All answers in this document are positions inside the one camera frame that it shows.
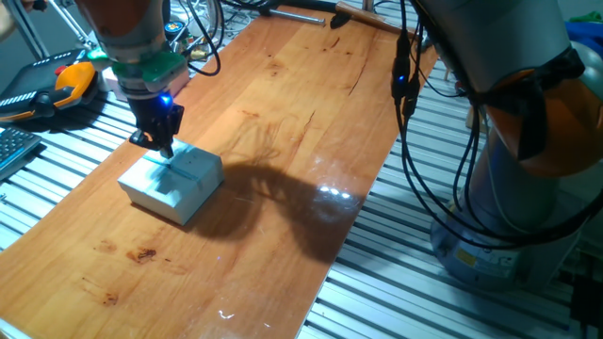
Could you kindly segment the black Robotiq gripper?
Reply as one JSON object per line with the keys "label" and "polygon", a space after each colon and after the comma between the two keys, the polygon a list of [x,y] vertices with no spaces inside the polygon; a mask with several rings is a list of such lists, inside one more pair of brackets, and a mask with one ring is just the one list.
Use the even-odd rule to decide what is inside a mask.
{"label": "black Robotiq gripper", "polygon": [[136,118],[137,131],[129,142],[141,148],[159,151],[164,158],[173,158],[174,136],[179,132],[184,108],[166,93],[147,99],[128,99]]}

